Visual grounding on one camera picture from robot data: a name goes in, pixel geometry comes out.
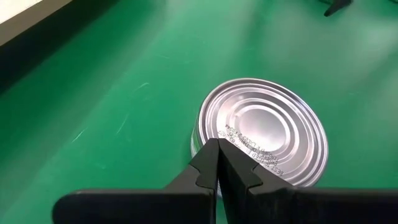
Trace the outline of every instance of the black object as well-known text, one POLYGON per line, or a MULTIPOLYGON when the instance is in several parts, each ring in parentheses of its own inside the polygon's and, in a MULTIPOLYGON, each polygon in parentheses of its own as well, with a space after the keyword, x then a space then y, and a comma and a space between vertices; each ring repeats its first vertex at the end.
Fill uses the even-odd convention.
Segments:
POLYGON ((331 16, 333 13, 339 11, 340 9, 349 6, 353 0, 319 0, 321 2, 325 2, 331 4, 328 10, 324 13, 324 16, 331 16))
POLYGON ((215 223, 216 180, 228 223, 398 223, 398 191, 297 188, 225 139, 210 139, 163 190, 82 190, 55 224, 215 223))

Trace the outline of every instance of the can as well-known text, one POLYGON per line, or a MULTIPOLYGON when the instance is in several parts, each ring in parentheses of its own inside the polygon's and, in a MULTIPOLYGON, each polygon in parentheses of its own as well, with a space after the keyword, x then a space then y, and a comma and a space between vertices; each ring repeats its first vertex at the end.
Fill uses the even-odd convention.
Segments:
POLYGON ((255 78, 224 82, 206 97, 192 132, 192 157, 210 138, 226 138, 299 187, 314 185, 328 160, 325 130, 309 105, 290 90, 255 78))

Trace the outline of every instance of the white surface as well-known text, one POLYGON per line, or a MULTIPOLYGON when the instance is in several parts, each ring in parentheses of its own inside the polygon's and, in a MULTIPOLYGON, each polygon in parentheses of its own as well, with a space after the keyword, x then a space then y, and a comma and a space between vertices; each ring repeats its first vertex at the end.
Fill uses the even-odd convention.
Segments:
POLYGON ((42 0, 0 0, 0 24, 42 0))

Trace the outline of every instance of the silver can lid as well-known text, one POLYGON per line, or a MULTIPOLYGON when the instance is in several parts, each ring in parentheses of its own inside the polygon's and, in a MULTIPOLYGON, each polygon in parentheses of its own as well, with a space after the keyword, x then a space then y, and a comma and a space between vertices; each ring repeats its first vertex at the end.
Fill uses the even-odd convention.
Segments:
MULTIPOLYGON (((311 186, 325 170, 328 143, 321 122, 278 84, 241 78, 219 85, 203 102, 197 125, 199 146, 226 138, 292 185, 311 186)), ((193 156, 196 148, 192 142, 193 156)))

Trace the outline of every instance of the green surface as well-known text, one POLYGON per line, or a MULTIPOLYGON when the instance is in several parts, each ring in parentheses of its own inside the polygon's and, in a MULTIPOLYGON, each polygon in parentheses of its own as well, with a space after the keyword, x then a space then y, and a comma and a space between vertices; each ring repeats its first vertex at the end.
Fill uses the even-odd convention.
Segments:
POLYGON ((51 223, 75 189, 165 186, 190 160, 204 97, 242 77, 286 86, 316 112, 330 148, 317 186, 398 187, 398 5, 356 1, 329 18, 316 0, 79 10, 96 7, 0 70, 19 72, 0 95, 1 223, 51 223))

